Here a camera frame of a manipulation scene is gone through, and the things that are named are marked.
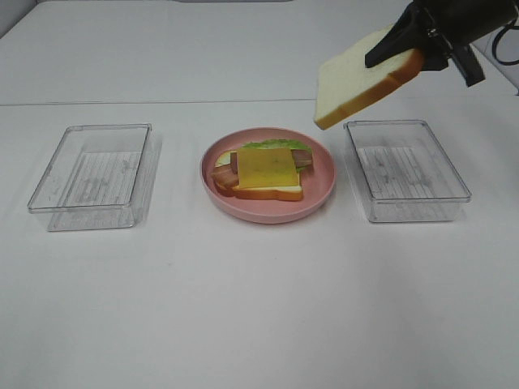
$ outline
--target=white table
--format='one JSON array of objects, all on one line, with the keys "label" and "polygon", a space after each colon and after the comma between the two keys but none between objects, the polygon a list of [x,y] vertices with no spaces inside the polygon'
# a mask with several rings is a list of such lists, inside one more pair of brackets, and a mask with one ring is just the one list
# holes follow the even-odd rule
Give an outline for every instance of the white table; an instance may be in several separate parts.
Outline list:
[{"label": "white table", "polygon": [[[319,65],[408,2],[43,2],[0,40],[0,105],[314,99]],[[517,92],[479,57],[484,83],[452,65],[397,96]]]},{"label": "white table", "polygon": [[[429,122],[474,194],[440,224],[370,224],[345,133],[318,130],[313,106],[0,107],[0,387],[517,387],[516,99],[390,96],[355,117]],[[122,122],[163,136],[148,219],[47,233],[26,204],[64,129]],[[199,159],[250,126],[329,148],[318,212],[266,226],[212,205]]]}]

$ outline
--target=robotic arm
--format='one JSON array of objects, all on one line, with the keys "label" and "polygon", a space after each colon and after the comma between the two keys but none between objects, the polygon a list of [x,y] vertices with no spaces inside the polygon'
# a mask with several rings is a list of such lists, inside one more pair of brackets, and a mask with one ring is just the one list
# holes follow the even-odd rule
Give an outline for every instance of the robotic arm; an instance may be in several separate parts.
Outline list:
[{"label": "robotic arm", "polygon": [[470,43],[495,29],[513,28],[519,0],[413,0],[388,35],[365,57],[366,67],[418,48],[423,71],[441,71],[451,58],[467,87],[485,79]]}]

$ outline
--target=slice of bread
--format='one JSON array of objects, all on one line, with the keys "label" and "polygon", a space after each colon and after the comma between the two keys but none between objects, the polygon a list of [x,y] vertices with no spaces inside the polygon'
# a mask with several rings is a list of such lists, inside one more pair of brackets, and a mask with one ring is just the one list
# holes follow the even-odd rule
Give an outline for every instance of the slice of bread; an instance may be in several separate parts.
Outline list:
[{"label": "slice of bread", "polygon": [[418,75],[424,63],[418,49],[407,50],[366,68],[365,55],[391,27],[373,32],[321,65],[314,121],[322,130],[386,97]]},{"label": "slice of bread", "polygon": [[[215,167],[230,164],[230,153],[234,150],[229,150],[221,154],[215,163]],[[237,197],[239,199],[250,200],[285,200],[285,201],[299,201],[302,199],[301,175],[298,173],[299,185],[297,186],[270,186],[262,188],[240,188],[240,185],[231,188],[225,188],[215,182],[218,191],[229,197]]]}]

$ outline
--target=pink plate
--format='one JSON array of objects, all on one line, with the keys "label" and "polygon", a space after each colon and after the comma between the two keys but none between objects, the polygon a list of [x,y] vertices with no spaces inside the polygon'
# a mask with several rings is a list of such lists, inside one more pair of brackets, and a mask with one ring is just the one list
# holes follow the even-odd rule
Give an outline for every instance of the pink plate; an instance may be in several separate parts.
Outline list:
[{"label": "pink plate", "polygon": [[[296,139],[311,147],[313,169],[301,172],[301,201],[236,199],[221,195],[215,188],[211,171],[222,152],[265,139]],[[332,192],[337,170],[328,150],[309,136],[282,128],[257,127],[234,132],[215,142],[200,162],[200,174],[209,197],[224,212],[255,223],[276,224],[301,219],[319,208]]]}]

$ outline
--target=sandwich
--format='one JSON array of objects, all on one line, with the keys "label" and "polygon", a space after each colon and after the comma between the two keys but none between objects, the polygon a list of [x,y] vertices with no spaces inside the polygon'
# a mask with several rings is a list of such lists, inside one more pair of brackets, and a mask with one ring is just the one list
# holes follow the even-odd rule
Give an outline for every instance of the sandwich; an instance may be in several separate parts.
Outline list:
[{"label": "sandwich", "polygon": [[246,143],[220,154],[211,172],[218,192],[239,199],[299,201],[311,148],[294,139]]}]

